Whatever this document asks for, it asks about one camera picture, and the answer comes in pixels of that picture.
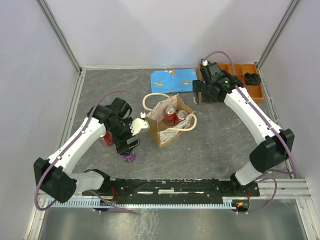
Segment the burlap canvas bag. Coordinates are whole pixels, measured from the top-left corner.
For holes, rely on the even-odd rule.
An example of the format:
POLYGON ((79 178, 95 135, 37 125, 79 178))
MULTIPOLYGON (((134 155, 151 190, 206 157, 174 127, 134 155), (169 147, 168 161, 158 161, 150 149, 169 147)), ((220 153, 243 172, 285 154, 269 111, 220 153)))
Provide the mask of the burlap canvas bag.
POLYGON ((197 125, 196 112, 187 106, 180 95, 165 93, 149 93, 144 96, 142 105, 148 114, 149 135, 161 149, 177 139, 180 135, 192 131, 197 125), (146 100, 149 97, 162 96, 165 99, 158 102, 154 108, 148 108, 146 100))

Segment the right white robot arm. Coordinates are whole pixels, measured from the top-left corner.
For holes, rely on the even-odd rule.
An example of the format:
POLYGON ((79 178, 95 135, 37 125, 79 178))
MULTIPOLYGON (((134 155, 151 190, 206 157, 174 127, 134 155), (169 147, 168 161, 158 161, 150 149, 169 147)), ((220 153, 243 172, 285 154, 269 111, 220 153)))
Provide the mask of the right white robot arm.
POLYGON ((219 67, 216 62, 202 60, 200 80, 192 82, 194 94, 201 94, 204 103, 225 103, 242 120, 257 146, 249 161, 233 174, 229 183, 231 193, 242 195, 248 184, 286 160, 293 160, 292 147, 295 135, 291 129, 283 130, 273 122, 251 98, 242 81, 219 67))

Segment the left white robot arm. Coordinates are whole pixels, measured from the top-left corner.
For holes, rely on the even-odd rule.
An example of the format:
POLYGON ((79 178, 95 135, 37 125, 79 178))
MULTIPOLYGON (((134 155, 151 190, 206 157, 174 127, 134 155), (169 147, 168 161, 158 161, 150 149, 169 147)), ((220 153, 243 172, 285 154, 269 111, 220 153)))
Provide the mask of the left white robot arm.
POLYGON ((133 150, 140 144, 140 140, 128 140, 150 126, 145 121, 145 113, 135 119, 131 113, 131 106, 118 97, 109 105, 94 106, 78 130, 60 149, 47 159, 38 158, 34 162, 37 189, 60 203, 67 202, 75 193, 88 190, 106 195, 111 189, 109 175, 98 169, 84 173, 73 173, 73 169, 90 146, 107 133, 111 135, 117 153, 133 161, 133 150))

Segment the purple soda can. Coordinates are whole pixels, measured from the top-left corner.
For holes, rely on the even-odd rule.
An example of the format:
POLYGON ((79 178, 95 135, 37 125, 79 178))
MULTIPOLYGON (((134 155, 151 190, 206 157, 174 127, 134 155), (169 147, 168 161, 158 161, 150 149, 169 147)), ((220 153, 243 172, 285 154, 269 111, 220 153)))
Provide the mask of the purple soda can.
POLYGON ((127 163, 133 163, 136 160, 136 154, 134 151, 131 151, 129 155, 123 157, 127 163))

